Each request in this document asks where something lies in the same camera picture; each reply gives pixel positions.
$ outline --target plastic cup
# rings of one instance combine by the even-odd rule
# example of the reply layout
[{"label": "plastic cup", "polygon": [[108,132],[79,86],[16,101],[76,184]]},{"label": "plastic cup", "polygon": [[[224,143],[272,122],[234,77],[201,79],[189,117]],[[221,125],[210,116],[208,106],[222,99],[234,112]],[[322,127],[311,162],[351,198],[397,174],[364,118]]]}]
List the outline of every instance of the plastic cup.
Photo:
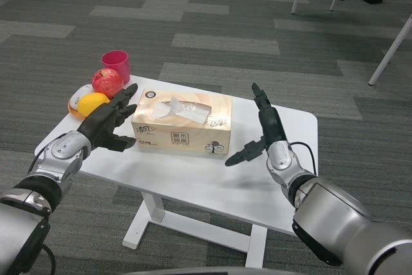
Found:
[{"label": "plastic cup", "polygon": [[130,81],[129,55],[125,51],[111,51],[102,57],[105,68],[116,70],[126,84]]}]

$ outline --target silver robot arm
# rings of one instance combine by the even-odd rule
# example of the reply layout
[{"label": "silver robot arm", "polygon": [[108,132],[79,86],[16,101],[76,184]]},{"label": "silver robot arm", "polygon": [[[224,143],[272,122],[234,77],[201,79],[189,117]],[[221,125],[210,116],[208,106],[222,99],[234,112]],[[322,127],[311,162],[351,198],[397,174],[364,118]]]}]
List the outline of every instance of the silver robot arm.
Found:
[{"label": "silver robot arm", "polygon": [[13,189],[0,194],[0,275],[27,274],[34,264],[50,225],[48,218],[67,195],[83,160],[97,147],[123,151],[136,140],[113,134],[133,114],[128,106],[133,84],[99,106],[78,130],[50,142],[42,161]]},{"label": "silver robot arm", "polygon": [[256,84],[252,90],[263,137],[246,144],[226,165],[253,160],[266,150],[270,175],[296,209],[294,232],[325,263],[343,263],[349,275],[412,274],[412,237],[374,222],[354,197],[303,169],[276,109]]}]

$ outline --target floor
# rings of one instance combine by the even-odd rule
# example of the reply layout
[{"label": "floor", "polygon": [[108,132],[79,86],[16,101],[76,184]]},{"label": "floor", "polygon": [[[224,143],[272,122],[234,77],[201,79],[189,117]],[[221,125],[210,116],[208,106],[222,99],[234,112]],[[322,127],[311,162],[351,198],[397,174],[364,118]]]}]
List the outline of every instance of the floor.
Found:
[{"label": "floor", "polygon": [[[24,176],[67,101],[114,49],[135,75],[272,102],[319,120],[319,172],[376,219],[412,232],[412,33],[374,87],[367,81],[412,12],[410,0],[0,0],[0,191]],[[245,254],[150,225],[122,246],[142,197],[77,177],[46,243],[57,274],[242,266]],[[172,201],[165,208],[235,231],[250,225]],[[344,274],[295,237],[269,231],[264,267]],[[33,274],[47,274],[41,254]]]}]

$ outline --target black cable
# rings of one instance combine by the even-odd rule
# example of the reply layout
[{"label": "black cable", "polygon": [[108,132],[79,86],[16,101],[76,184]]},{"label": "black cable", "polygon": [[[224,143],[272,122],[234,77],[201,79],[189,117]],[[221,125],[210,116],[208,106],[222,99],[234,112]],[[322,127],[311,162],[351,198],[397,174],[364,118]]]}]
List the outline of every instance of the black cable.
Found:
[{"label": "black cable", "polygon": [[290,145],[296,145],[296,144],[306,146],[306,147],[309,149],[310,156],[312,157],[312,164],[314,165],[314,175],[318,176],[318,174],[317,174],[317,172],[316,172],[315,156],[314,156],[314,153],[312,152],[312,149],[310,148],[310,146],[309,146],[308,144],[306,144],[306,143],[303,143],[303,142],[293,142],[293,143],[290,143]]},{"label": "black cable", "polygon": [[[57,138],[55,138],[54,140],[57,140],[58,138],[61,138],[61,137],[63,137],[64,135],[65,135],[65,133],[63,133],[62,135],[59,135],[59,136],[58,136]],[[33,159],[33,161],[32,161],[32,164],[30,164],[30,167],[28,168],[27,174],[32,171],[32,169],[33,169],[36,161],[37,161],[37,160],[39,159],[39,157],[40,157],[40,154],[44,151],[44,149],[47,147],[47,145],[44,146],[44,147],[38,152],[38,154],[34,156],[34,159]]]},{"label": "black cable", "polygon": [[50,258],[50,263],[51,263],[50,275],[54,275],[54,273],[56,272],[56,257],[54,256],[52,250],[49,247],[47,247],[45,244],[42,244],[41,248],[47,253],[47,255]]}]

